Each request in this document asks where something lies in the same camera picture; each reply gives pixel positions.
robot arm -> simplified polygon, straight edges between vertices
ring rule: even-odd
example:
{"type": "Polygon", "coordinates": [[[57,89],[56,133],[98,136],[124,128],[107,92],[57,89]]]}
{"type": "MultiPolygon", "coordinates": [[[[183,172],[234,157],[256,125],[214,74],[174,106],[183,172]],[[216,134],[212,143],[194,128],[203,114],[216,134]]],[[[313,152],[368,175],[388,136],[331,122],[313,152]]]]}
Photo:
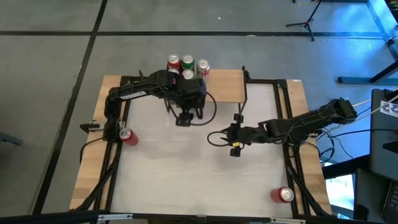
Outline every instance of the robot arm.
{"type": "Polygon", "coordinates": [[[190,126],[193,114],[190,109],[203,111],[206,98],[205,82],[199,79],[186,80],[181,75],[166,70],[159,70],[141,80],[109,90],[106,97],[104,115],[107,122],[104,126],[103,140],[116,142],[119,140],[119,117],[123,101],[133,100],[143,96],[156,96],[174,102],[182,109],[176,118],[177,126],[190,126]]]}
{"type": "Polygon", "coordinates": [[[287,142],[291,145],[303,144],[308,135],[329,124],[348,124],[355,121],[357,113],[348,100],[331,100],[327,105],[317,110],[309,111],[290,119],[271,119],[261,121],[258,127],[241,127],[243,116],[235,114],[234,120],[228,128],[221,130],[231,149],[231,156],[239,157],[240,144],[287,142]]]}

wooden table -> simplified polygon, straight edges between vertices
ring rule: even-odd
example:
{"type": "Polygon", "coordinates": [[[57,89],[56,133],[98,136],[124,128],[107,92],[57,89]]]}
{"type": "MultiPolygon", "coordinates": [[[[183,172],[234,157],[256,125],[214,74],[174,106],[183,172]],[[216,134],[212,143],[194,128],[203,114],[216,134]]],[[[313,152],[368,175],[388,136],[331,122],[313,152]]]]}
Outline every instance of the wooden table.
{"type": "MultiPolygon", "coordinates": [[[[122,76],[119,75],[104,76],[95,107],[93,120],[96,120],[99,123],[104,123],[106,121],[103,115],[105,98],[107,97],[108,91],[111,87],[119,86],[121,77],[122,76]]],[[[211,71],[211,75],[205,78],[205,82],[208,92],[212,93],[216,101],[230,103],[244,102],[244,82],[242,70],[213,69],[211,71]]],[[[287,80],[287,86],[293,116],[306,113],[308,111],[307,101],[305,99],[301,80],[287,80]]],[[[284,118],[287,118],[287,111],[284,106],[284,96],[281,88],[279,92],[284,118]]],[[[100,138],[102,134],[102,131],[89,133],[87,141],[100,138]]],[[[313,139],[308,139],[308,142],[315,144],[313,139]]],[[[101,166],[103,164],[105,148],[106,142],[104,141],[98,141],[86,146],[76,180],[75,191],[70,203],[70,208],[76,208],[79,206],[98,183],[101,166]]],[[[312,193],[315,200],[322,206],[322,208],[326,212],[331,213],[329,199],[326,193],[325,180],[323,178],[322,168],[319,162],[318,151],[314,149],[313,146],[306,144],[300,148],[300,156],[307,188],[312,193]]],[[[103,190],[100,208],[104,208],[107,193],[108,186],[106,185],[103,190]]],[[[296,193],[299,213],[303,213],[302,198],[297,186],[296,193]]]]}

can label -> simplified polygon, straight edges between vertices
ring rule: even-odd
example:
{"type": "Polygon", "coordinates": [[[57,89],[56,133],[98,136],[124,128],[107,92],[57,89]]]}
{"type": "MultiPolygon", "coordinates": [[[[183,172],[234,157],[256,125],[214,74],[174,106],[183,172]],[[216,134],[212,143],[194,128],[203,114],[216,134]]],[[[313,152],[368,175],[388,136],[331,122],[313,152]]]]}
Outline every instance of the can label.
{"type": "Polygon", "coordinates": [[[181,59],[182,61],[182,69],[190,69],[194,70],[195,69],[195,59],[193,58],[192,55],[184,55],[181,59]]]}
{"type": "Polygon", "coordinates": [[[120,130],[119,137],[123,143],[126,143],[130,146],[135,146],[136,144],[138,144],[138,137],[129,128],[123,128],[122,130],[120,130]]]}
{"type": "Polygon", "coordinates": [[[280,187],[271,190],[271,199],[275,203],[289,203],[294,199],[294,193],[288,187],[280,187]]]}
{"type": "Polygon", "coordinates": [[[203,78],[210,74],[210,64],[206,59],[200,59],[197,63],[197,77],[203,78]]]}
{"type": "Polygon", "coordinates": [[[181,60],[180,57],[176,54],[172,54],[167,59],[167,69],[176,68],[177,70],[181,70],[181,60]]]}

gray floor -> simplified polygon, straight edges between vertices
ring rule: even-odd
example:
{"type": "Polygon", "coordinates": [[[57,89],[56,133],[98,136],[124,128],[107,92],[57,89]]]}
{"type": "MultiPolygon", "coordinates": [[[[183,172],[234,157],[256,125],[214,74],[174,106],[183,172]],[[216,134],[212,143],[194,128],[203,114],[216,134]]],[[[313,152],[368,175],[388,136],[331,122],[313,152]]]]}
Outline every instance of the gray floor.
{"type": "MultiPolygon", "coordinates": [[[[384,0],[371,2],[393,34],[396,22],[384,0]]],[[[3,0],[0,30],[92,30],[100,4],[3,0]]],[[[296,32],[302,29],[284,24],[306,20],[314,7],[289,0],[109,0],[100,30],[296,32]]],[[[365,4],[324,2],[314,19],[315,32],[378,32],[365,4]]],[[[88,37],[0,37],[0,131],[24,140],[21,147],[0,143],[0,216],[30,212],[87,42],[88,37]]],[[[44,212],[68,209],[86,141],[78,126],[90,121],[103,76],[137,75],[139,69],[149,74],[162,69],[172,53],[207,58],[213,68],[245,65],[253,78],[301,79],[310,109],[332,98],[369,99],[373,88],[385,86],[339,85],[336,78],[371,77],[394,61],[381,38],[97,37],[44,212]]],[[[364,128],[369,118],[336,133],[364,128]]],[[[340,139],[353,157],[369,152],[369,133],[340,139]]],[[[329,144],[321,140],[320,149],[329,144]]],[[[338,146],[333,159],[349,157],[338,146]]]]}

wire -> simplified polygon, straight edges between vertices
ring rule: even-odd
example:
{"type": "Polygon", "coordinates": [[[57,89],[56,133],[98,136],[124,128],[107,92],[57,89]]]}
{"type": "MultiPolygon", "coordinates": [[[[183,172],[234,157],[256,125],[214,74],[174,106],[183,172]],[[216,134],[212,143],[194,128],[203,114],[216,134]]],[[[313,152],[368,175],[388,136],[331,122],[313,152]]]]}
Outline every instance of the wire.
{"type": "Polygon", "coordinates": [[[358,114],[358,116],[360,116],[361,114],[363,114],[363,113],[365,113],[365,112],[367,112],[368,110],[370,110],[372,107],[370,106],[368,109],[366,109],[366,110],[364,110],[364,111],[362,111],[362,112],[360,112],[359,114],[358,114]]]}
{"type": "Polygon", "coordinates": [[[295,158],[298,154],[300,154],[300,147],[295,147],[294,145],[292,145],[292,146],[293,146],[293,151],[295,148],[297,148],[297,152],[295,154],[293,154],[293,156],[289,156],[289,158],[295,158]]]}
{"type": "MultiPolygon", "coordinates": [[[[330,130],[327,129],[327,128],[324,128],[324,129],[326,130],[325,133],[326,133],[328,136],[330,136],[330,134],[328,133],[328,132],[330,132],[330,130]]],[[[333,138],[329,138],[329,139],[330,139],[330,142],[331,142],[331,147],[328,148],[327,150],[321,152],[321,153],[319,154],[319,158],[321,158],[321,156],[323,156],[324,153],[326,153],[326,152],[328,152],[328,151],[331,151],[331,153],[330,153],[329,158],[327,158],[326,160],[322,161],[322,163],[329,162],[329,160],[335,155],[335,150],[336,150],[335,142],[334,142],[333,138]]]]}
{"type": "Polygon", "coordinates": [[[361,132],[366,132],[366,131],[393,131],[393,132],[397,132],[398,133],[398,130],[394,130],[394,129],[376,128],[376,129],[366,129],[366,130],[359,130],[359,131],[350,131],[350,132],[347,132],[347,133],[338,134],[336,136],[329,136],[329,138],[335,138],[335,137],[343,136],[343,135],[346,135],[346,134],[361,133],[361,132]]]}
{"type": "Polygon", "coordinates": [[[315,145],[315,144],[312,144],[312,143],[310,143],[310,142],[305,142],[305,144],[309,144],[309,145],[311,145],[311,146],[315,147],[315,149],[317,149],[317,150],[318,150],[318,154],[320,154],[320,153],[321,153],[317,145],[315,145]]]}
{"type": "Polygon", "coordinates": [[[353,105],[353,107],[356,107],[356,106],[359,106],[359,105],[361,105],[361,104],[367,103],[367,102],[369,102],[369,101],[371,101],[371,100],[372,100],[372,99],[368,99],[368,100],[362,101],[362,102],[360,102],[360,103],[356,103],[356,104],[353,105]]]}
{"type": "Polygon", "coordinates": [[[213,131],[213,132],[211,132],[211,133],[209,133],[209,134],[207,135],[207,142],[208,142],[209,144],[211,144],[212,146],[216,146],[216,147],[229,146],[230,144],[232,144],[232,143],[234,143],[234,142],[239,142],[242,138],[245,138],[246,136],[252,134],[252,133],[247,133],[247,134],[242,135],[241,137],[237,138],[237,140],[230,141],[230,142],[227,142],[227,143],[225,143],[225,144],[214,144],[214,143],[212,143],[212,142],[210,141],[210,136],[211,136],[212,134],[219,134],[219,133],[221,133],[221,134],[226,134],[226,132],[224,132],[224,131],[213,131]]]}
{"type": "Polygon", "coordinates": [[[338,139],[338,138],[335,138],[335,139],[339,142],[339,144],[340,144],[341,148],[343,149],[343,151],[344,151],[348,156],[350,156],[350,158],[354,159],[354,158],[353,158],[350,154],[348,154],[348,152],[344,149],[343,144],[341,143],[340,139],[338,139]]]}
{"type": "Polygon", "coordinates": [[[92,140],[92,141],[87,142],[86,144],[84,144],[84,145],[81,147],[81,149],[80,149],[80,164],[81,164],[81,160],[83,160],[83,153],[84,153],[84,151],[85,151],[85,147],[86,147],[87,145],[89,145],[89,144],[91,144],[91,143],[93,143],[93,142],[99,141],[99,140],[101,140],[101,139],[102,139],[102,137],[99,138],[99,139],[94,139],[94,140],[92,140]]]}
{"type": "Polygon", "coordinates": [[[369,114],[363,116],[362,118],[359,118],[359,119],[355,120],[354,122],[352,122],[352,123],[350,123],[350,124],[353,124],[353,123],[355,123],[355,122],[361,121],[361,120],[364,119],[365,117],[370,116],[371,114],[373,114],[373,113],[379,111],[380,108],[382,108],[384,105],[393,102],[393,101],[394,101],[395,99],[397,99],[397,98],[398,98],[398,95],[396,95],[395,97],[393,97],[391,100],[385,102],[385,103],[384,103],[383,105],[381,105],[380,107],[378,107],[378,108],[372,110],[369,114]]]}
{"type": "Polygon", "coordinates": [[[216,100],[214,99],[214,97],[213,97],[210,93],[206,92],[206,94],[210,96],[210,98],[213,100],[213,103],[214,103],[214,113],[213,113],[213,116],[210,118],[210,120],[208,120],[208,121],[206,121],[206,122],[204,122],[204,123],[202,123],[202,124],[192,124],[192,123],[191,123],[191,125],[194,125],[194,126],[203,126],[203,125],[206,125],[206,124],[212,122],[212,121],[214,120],[214,118],[216,117],[216,113],[217,113],[217,103],[216,103],[216,100]]]}
{"type": "Polygon", "coordinates": [[[321,134],[319,137],[317,137],[317,139],[315,141],[318,142],[322,137],[329,134],[329,132],[331,132],[332,130],[339,128],[340,126],[341,126],[341,124],[339,124],[338,126],[336,126],[334,128],[331,128],[330,131],[327,128],[323,128],[323,129],[326,129],[327,131],[323,132],[323,134],[321,134]]]}

